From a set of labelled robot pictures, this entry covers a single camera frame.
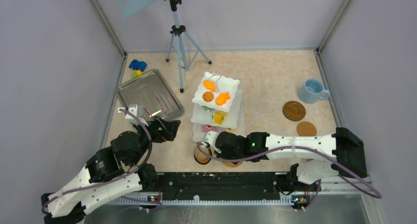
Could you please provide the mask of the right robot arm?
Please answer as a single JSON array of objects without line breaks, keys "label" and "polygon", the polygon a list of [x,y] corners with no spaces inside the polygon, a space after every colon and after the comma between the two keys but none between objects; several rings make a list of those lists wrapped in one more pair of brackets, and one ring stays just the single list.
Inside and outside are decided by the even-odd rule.
[{"label": "right robot arm", "polygon": [[347,128],[322,136],[282,136],[252,132],[207,132],[203,142],[212,147],[220,161],[259,162],[260,160],[307,159],[295,165],[288,177],[289,186],[300,191],[313,182],[336,175],[366,178],[364,143]]}]

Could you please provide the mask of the yellow white cake toy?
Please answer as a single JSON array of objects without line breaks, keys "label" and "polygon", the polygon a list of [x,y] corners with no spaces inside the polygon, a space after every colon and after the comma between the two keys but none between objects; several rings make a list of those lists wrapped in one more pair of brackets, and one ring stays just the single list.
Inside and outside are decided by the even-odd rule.
[{"label": "yellow white cake toy", "polygon": [[230,133],[235,133],[237,130],[236,130],[236,129],[231,129],[231,128],[228,128],[228,129],[226,129],[225,131],[226,131],[226,132],[230,132]]}]

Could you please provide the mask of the small orange-rimmed mug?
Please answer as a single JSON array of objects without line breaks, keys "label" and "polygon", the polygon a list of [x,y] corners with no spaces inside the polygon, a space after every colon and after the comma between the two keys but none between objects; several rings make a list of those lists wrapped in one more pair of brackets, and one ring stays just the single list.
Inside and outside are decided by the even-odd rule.
[{"label": "small orange-rimmed mug", "polygon": [[197,147],[194,150],[194,158],[199,158],[199,159],[204,159],[204,158],[209,158],[208,156],[206,156],[204,153],[201,152],[201,150],[206,153],[209,154],[210,156],[212,156],[212,152],[210,148],[207,148],[205,146],[201,146],[199,143],[197,143]]}]

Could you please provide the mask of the plain brown round coaster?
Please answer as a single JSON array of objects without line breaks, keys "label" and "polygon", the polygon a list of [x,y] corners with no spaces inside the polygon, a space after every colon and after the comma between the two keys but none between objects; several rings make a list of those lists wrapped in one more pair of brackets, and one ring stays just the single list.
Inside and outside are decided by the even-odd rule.
[{"label": "plain brown round coaster", "polygon": [[317,135],[317,129],[314,124],[311,122],[300,122],[297,125],[297,133],[299,136],[316,136]]}]

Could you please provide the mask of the green swirl roll cake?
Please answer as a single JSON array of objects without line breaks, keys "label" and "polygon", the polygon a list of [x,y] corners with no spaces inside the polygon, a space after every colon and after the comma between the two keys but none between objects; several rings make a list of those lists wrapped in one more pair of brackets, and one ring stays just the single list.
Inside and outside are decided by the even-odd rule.
[{"label": "green swirl roll cake", "polygon": [[210,107],[207,107],[207,106],[202,106],[202,109],[205,110],[205,111],[208,111],[208,112],[213,110],[213,108],[210,108]]}]

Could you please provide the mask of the yellow cake slice toy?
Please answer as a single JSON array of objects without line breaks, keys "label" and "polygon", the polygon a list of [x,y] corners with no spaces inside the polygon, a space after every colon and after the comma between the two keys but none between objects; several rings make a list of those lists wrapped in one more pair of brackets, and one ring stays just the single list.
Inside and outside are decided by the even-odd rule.
[{"label": "yellow cake slice toy", "polygon": [[227,113],[224,111],[216,111],[212,114],[212,120],[215,124],[222,125]]}]

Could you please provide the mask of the dark wooden round saucer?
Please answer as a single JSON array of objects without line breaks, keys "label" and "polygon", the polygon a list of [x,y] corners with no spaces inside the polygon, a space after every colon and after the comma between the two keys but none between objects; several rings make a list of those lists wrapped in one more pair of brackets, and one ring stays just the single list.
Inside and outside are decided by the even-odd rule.
[{"label": "dark wooden round saucer", "polygon": [[297,101],[288,101],[282,107],[283,115],[290,121],[301,121],[306,115],[305,107]]}]

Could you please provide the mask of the light blue ceramic cup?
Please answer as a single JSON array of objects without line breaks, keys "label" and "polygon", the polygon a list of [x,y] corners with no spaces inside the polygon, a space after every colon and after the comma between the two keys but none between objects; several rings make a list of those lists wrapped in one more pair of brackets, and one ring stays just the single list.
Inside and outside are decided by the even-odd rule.
[{"label": "light blue ceramic cup", "polygon": [[299,88],[298,98],[304,103],[313,104],[318,100],[326,100],[330,97],[330,91],[318,79],[308,79]]}]

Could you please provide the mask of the orange round pastry toy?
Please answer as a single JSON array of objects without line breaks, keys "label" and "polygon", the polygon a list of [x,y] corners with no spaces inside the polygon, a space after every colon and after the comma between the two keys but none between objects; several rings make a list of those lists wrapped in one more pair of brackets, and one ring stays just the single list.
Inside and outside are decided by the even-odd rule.
[{"label": "orange round pastry toy", "polygon": [[213,101],[213,100],[214,100],[214,94],[213,94],[212,92],[205,92],[205,93],[203,93],[203,95],[202,95],[202,99],[203,99],[205,102],[211,102],[211,101]]}]

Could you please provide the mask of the black orange round coaster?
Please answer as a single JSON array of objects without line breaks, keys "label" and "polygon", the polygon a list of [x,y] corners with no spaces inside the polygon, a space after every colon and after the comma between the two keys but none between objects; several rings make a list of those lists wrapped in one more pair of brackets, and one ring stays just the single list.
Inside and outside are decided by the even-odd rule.
[{"label": "black orange round coaster", "polygon": [[201,164],[201,165],[206,165],[206,164],[208,164],[210,161],[211,161],[211,159],[210,158],[204,158],[204,159],[199,159],[199,158],[194,158],[194,160],[198,163],[198,164]]}]

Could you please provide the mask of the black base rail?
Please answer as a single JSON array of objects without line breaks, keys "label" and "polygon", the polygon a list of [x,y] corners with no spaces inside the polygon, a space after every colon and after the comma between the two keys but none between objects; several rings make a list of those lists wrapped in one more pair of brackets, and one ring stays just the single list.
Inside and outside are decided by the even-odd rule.
[{"label": "black base rail", "polygon": [[260,203],[292,201],[292,195],[312,194],[317,184],[293,181],[279,172],[166,172],[149,182],[139,194],[152,194],[153,200],[218,201],[220,203]]}]

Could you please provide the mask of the metal baking tray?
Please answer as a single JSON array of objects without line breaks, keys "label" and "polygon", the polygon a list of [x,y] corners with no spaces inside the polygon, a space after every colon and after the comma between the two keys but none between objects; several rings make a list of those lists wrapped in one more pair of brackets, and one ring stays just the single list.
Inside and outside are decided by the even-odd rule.
[{"label": "metal baking tray", "polygon": [[[184,114],[184,108],[180,100],[157,69],[152,69],[142,76],[131,79],[119,86],[118,98],[124,107],[136,104],[142,108],[139,100],[144,94],[154,92],[157,92],[163,98],[169,108],[167,116],[161,117],[162,119],[172,121]],[[140,111],[140,116],[147,121],[152,119],[148,117],[143,108]]]}]

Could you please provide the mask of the pink cake toy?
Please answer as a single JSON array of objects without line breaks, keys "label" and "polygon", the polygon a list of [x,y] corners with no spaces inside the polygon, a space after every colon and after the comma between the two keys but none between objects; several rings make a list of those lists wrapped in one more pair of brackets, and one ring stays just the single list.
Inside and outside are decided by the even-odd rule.
[{"label": "pink cake toy", "polygon": [[217,131],[217,127],[216,126],[210,126],[210,125],[202,125],[201,131],[203,133],[210,132],[210,131]]}]

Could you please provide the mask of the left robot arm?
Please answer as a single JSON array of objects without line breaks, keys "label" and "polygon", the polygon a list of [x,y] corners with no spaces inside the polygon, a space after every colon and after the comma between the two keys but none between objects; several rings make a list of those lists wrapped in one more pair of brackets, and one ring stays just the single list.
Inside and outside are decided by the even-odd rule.
[{"label": "left robot arm", "polygon": [[155,117],[122,132],[97,151],[81,171],[55,193],[41,196],[46,224],[80,224],[98,207],[131,192],[152,191],[158,174],[148,163],[154,143],[173,141],[180,120]]}]

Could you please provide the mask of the white three-tier serving stand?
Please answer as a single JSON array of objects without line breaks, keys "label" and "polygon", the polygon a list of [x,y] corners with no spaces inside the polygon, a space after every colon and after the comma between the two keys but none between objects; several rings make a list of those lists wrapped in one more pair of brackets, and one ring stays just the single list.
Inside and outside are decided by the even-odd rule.
[{"label": "white three-tier serving stand", "polygon": [[[209,92],[204,86],[203,82],[210,80],[216,83],[216,91],[214,94],[214,100],[211,102],[205,102],[202,99],[202,95],[205,92]],[[193,123],[193,142],[201,142],[206,133],[201,131],[202,125],[216,126],[217,131],[222,132],[228,128],[236,129],[234,134],[243,135],[245,133],[244,125],[244,113],[243,113],[243,91],[239,88],[240,81],[230,77],[223,76],[218,73],[205,72],[200,84],[198,85],[197,91],[192,99],[194,104],[191,122]],[[217,96],[220,93],[228,92],[230,100],[224,105],[218,106],[215,103]],[[213,108],[212,111],[208,112],[202,109],[202,106]],[[212,120],[212,114],[216,111],[224,111],[227,113],[222,125],[215,124]]]}]

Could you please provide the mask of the green yellow block toy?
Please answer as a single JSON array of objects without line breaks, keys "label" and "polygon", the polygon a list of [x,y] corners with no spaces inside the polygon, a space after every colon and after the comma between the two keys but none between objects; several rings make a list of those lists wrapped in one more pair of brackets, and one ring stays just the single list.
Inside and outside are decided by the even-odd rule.
[{"label": "green yellow block toy", "polygon": [[142,75],[143,75],[143,73],[140,70],[133,71],[132,74],[131,74],[131,76],[132,76],[133,79],[138,78],[138,77],[140,77]]}]

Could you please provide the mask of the light blue tripod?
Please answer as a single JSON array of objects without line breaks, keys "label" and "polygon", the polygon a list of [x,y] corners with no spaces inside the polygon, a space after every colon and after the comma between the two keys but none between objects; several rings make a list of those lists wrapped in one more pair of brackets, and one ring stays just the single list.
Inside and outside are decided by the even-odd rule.
[{"label": "light blue tripod", "polygon": [[[170,8],[172,11],[174,25],[171,27],[170,44],[169,44],[168,53],[165,58],[165,61],[166,62],[170,61],[170,55],[171,55],[172,49],[175,49],[177,52],[177,57],[178,57],[179,91],[180,93],[184,93],[182,70],[183,69],[188,70],[198,54],[201,54],[205,58],[208,64],[212,64],[212,61],[205,54],[202,48],[197,44],[197,42],[194,40],[191,34],[187,31],[186,26],[180,24],[179,16],[178,16],[178,5],[182,4],[182,0],[168,0],[168,1],[170,3]],[[183,34],[189,39],[189,41],[196,48],[196,53],[193,56],[193,58],[190,60],[190,62],[188,62],[186,58],[184,40],[182,38]]]}]

